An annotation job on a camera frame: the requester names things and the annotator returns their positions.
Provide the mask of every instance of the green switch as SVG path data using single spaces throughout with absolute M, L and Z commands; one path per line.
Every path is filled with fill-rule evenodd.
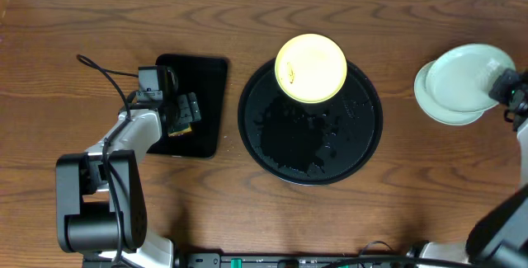
M 242 259 L 231 259 L 231 268 L 242 268 Z

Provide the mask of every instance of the black round tray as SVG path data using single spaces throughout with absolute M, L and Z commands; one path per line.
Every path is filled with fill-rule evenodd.
M 238 103 L 238 130 L 259 165 L 285 181 L 326 185 L 370 159 L 383 129 L 381 103 L 366 75 L 347 65 L 341 90 L 317 104 L 281 90 L 274 59 L 253 74 Z

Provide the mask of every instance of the black plate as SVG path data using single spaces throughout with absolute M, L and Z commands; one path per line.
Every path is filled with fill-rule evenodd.
M 293 183 L 326 185 L 370 159 L 383 129 L 381 103 L 366 75 L 347 65 L 341 90 L 318 104 L 297 102 L 280 89 L 274 59 L 249 79 L 238 103 L 238 129 L 264 169 Z
M 177 137 L 167 135 L 148 153 L 211 158 L 216 152 L 228 63 L 225 59 L 162 54 L 156 65 L 172 67 L 178 76 L 178 95 L 194 92 L 201 120 L 191 124 L 192 132 Z

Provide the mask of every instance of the wood grain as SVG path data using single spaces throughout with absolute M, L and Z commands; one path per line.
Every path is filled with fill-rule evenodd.
M 0 261 L 80 266 L 59 250 L 54 165 L 95 143 L 120 99 L 75 54 L 136 72 L 160 54 L 230 61 L 219 148 L 210 160 L 148 155 L 150 228 L 185 250 L 355 253 L 384 240 L 463 241 L 511 195 L 519 149 L 502 108 L 450 127 L 413 97 L 418 69 L 456 45 L 496 45 L 528 64 L 528 0 L 12 0 L 0 27 Z M 374 83 L 384 132 L 365 168 L 330 186 L 261 169 L 238 134 L 240 93 L 291 37 L 334 39 Z M 117 78 L 126 91 L 133 78 Z

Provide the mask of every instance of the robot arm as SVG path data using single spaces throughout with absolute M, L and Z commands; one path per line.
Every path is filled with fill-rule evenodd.
M 119 127 L 126 121 L 125 111 L 118 114 L 117 123 L 98 143 L 84 153 L 63 155 L 57 161 L 59 245 L 65 252 L 82 253 L 83 267 L 111 267 L 111 259 L 116 256 L 117 243 L 121 240 L 112 196 L 102 202 L 84 199 L 86 195 L 109 190 L 102 152 L 106 139 L 117 129 L 119 133 L 111 140 L 107 157 L 120 206 L 124 247 L 121 258 L 133 267 L 173 267 L 173 243 L 147 228 L 138 164 L 154 143 L 194 121 L 185 118 L 188 112 L 180 112 L 177 100 L 183 96 L 188 100 L 192 98 L 192 108 L 197 109 L 195 95 L 176 94 L 177 77 L 172 69 L 165 66 L 140 68 L 139 90 L 135 93 L 137 102 L 130 107 L 130 121 L 122 130 Z
M 528 75 L 506 70 L 493 84 L 489 96 L 507 106 L 504 119 L 517 132 L 521 146 L 521 188 L 475 225 L 465 243 L 465 252 L 460 245 L 431 242 L 422 249 L 420 257 L 528 267 Z

